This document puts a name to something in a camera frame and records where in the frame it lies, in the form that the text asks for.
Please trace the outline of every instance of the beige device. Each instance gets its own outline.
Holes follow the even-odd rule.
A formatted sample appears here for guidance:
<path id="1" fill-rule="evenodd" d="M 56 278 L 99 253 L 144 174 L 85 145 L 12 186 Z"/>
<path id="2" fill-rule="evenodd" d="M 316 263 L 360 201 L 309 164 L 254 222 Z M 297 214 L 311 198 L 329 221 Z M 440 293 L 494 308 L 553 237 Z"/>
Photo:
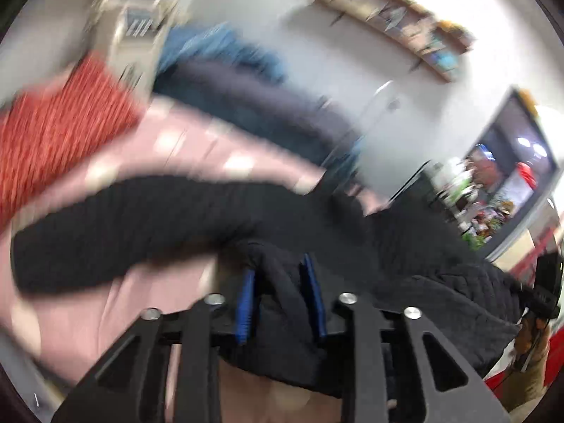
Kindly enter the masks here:
<path id="1" fill-rule="evenodd" d="M 90 21 L 91 49 L 140 98 L 151 93 L 177 0 L 97 0 Z"/>

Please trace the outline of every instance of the pink blanket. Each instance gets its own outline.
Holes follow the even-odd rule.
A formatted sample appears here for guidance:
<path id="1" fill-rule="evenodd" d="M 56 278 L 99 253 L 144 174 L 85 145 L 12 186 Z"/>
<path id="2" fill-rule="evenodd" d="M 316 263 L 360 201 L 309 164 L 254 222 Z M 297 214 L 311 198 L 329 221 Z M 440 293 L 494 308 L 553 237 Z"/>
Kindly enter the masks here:
<path id="1" fill-rule="evenodd" d="M 0 323 L 24 349 L 70 382 L 80 380 L 143 308 L 174 312 L 190 307 L 210 292 L 216 256 L 198 256 L 159 269 L 140 264 L 110 285 L 30 299 L 21 296 L 13 283 L 11 236 L 48 212 L 79 201 L 116 179 L 164 172 L 207 180 L 264 180 L 299 193 L 311 190 L 323 174 L 318 167 L 267 141 L 156 97 L 135 132 L 104 147 L 26 205 L 0 236 Z M 379 207 L 366 191 L 361 201 L 366 213 Z M 45 275 L 49 278 L 49 269 Z M 265 421 L 285 421 L 287 411 L 293 409 L 292 421 L 312 421 L 315 416 L 315 421 L 334 422 L 339 405 L 335 399 L 222 365 L 224 413 L 233 406 L 227 421 L 259 422 L 270 414 L 272 417 Z"/>

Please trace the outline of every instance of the black garment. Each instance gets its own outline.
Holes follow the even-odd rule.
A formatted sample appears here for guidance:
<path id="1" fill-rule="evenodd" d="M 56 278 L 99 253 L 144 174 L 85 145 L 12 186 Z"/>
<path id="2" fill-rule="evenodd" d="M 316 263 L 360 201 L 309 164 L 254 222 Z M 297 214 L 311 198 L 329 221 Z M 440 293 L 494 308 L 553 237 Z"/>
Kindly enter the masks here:
<path id="1" fill-rule="evenodd" d="M 107 282 L 138 262 L 164 257 L 187 243 L 220 249 L 268 243 L 276 248 L 259 253 L 258 264 L 256 250 L 248 249 L 247 257 L 256 265 L 277 265 L 291 281 L 295 260 L 312 253 L 321 267 L 370 292 L 382 308 L 421 308 L 481 370 L 517 333 L 518 297 L 499 269 L 472 256 L 451 256 L 448 242 L 459 238 L 442 230 L 441 223 L 433 224 L 416 206 L 413 219 L 402 212 L 392 207 L 384 216 L 363 217 L 357 200 L 328 193 L 323 183 L 300 196 L 266 183 L 146 176 L 116 183 L 16 234 L 12 268 L 22 291 L 56 293 Z M 275 249 L 286 250 L 294 264 Z M 261 347 L 235 362 L 321 390 L 324 359 L 306 338 L 293 333 L 300 315 L 289 312 L 293 305 L 281 303 L 281 295 L 292 294 L 289 288 L 280 287 L 276 297 L 263 302 L 271 315 L 264 316 L 257 330 Z M 490 298 L 505 302 L 492 304 Z M 278 328 L 284 325 L 292 332 Z M 273 359 L 279 354 L 291 361 L 281 366 Z"/>

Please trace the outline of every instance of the red knitted fabric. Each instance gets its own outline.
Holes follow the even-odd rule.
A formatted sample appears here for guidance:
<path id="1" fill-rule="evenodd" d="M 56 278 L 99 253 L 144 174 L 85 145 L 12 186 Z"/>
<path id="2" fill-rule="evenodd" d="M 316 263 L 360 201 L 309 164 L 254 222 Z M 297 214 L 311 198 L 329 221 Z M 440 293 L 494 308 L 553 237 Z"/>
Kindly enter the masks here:
<path id="1" fill-rule="evenodd" d="M 139 122 L 140 107 L 89 55 L 64 87 L 24 93 L 0 117 L 0 230 L 32 197 Z"/>

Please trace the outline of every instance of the screw head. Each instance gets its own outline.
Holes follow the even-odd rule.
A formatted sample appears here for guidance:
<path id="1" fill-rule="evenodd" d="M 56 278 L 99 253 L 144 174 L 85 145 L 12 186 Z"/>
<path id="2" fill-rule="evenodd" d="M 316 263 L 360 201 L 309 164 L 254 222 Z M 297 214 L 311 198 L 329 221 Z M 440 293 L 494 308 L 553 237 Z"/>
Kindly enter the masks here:
<path id="1" fill-rule="evenodd" d="M 146 321 L 156 321 L 161 317 L 162 314 L 163 312 L 161 312 L 158 308 L 151 307 L 146 308 L 141 312 L 141 318 Z"/>
<path id="2" fill-rule="evenodd" d="M 339 301 L 341 301 L 341 303 L 346 304 L 346 305 L 356 304 L 357 300 L 358 300 L 358 298 L 353 293 L 342 293 L 339 296 Z"/>
<path id="3" fill-rule="evenodd" d="M 421 310 L 419 310 L 417 307 L 407 307 L 403 311 L 403 314 L 410 320 L 418 320 L 419 318 L 421 318 Z"/>
<path id="4" fill-rule="evenodd" d="M 204 302 L 208 305 L 223 305 L 225 303 L 225 297 L 221 294 L 208 294 L 205 296 Z"/>

